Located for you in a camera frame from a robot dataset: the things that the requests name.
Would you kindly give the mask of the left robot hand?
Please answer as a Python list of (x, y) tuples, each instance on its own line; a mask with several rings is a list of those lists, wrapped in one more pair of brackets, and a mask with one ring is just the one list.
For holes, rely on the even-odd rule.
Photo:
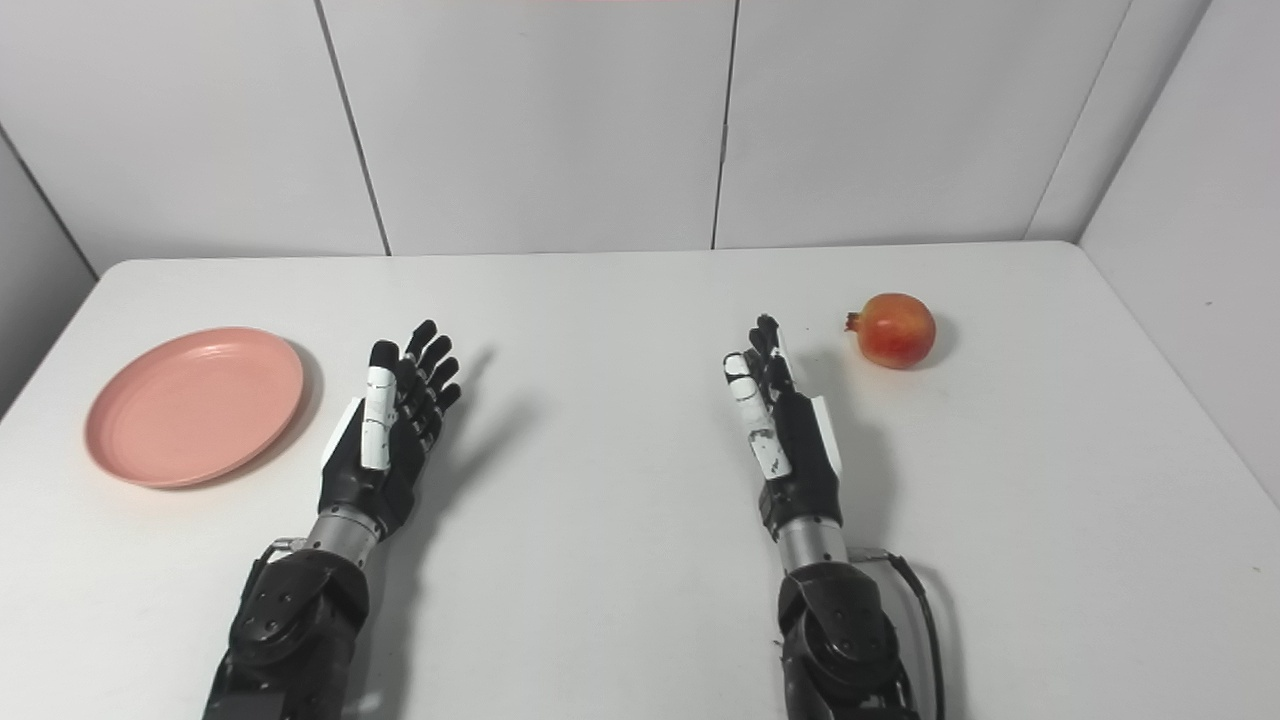
[(416, 486), (460, 400), (453, 343), (426, 319), (404, 347), (379, 340), (364, 395), (337, 427), (321, 469), (321, 514), (355, 512), (385, 539), (408, 520)]

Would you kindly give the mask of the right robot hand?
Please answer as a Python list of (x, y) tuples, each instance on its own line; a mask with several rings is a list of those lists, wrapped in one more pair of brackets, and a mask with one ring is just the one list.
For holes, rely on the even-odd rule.
[(749, 347), (727, 354), (724, 380), (764, 478), (758, 501), (773, 541), (796, 520), (844, 524), (840, 457), (826, 400), (800, 391), (778, 322), (762, 314)]

